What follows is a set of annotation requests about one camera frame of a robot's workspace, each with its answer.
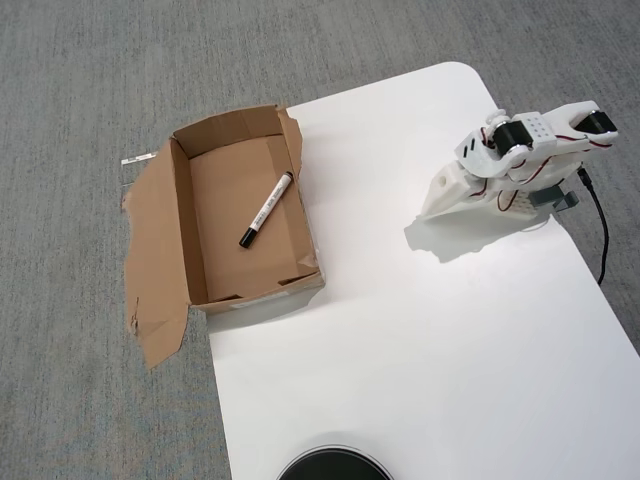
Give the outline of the white plain gripper finger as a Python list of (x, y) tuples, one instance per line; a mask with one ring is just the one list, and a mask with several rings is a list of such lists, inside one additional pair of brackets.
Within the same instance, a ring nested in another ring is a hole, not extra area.
[(465, 198), (463, 201), (450, 206), (447, 209), (441, 211), (441, 214), (453, 214), (458, 212), (476, 210), (485, 207), (493, 200), (492, 193), (485, 193), (483, 196), (471, 196)]

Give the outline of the white slotted gripper body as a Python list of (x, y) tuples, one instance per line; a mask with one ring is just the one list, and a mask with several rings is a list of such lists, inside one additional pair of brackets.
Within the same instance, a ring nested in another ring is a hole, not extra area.
[(473, 131), (455, 149), (458, 161), (475, 176), (503, 176), (524, 156), (524, 126), (499, 124)]

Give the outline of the white gripper finger with hole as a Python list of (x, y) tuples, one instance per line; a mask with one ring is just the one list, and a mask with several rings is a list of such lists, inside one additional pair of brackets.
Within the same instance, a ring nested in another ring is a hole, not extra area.
[(439, 216), (464, 200), (470, 192), (466, 170), (454, 161), (445, 165), (433, 177), (420, 215), (422, 217)]

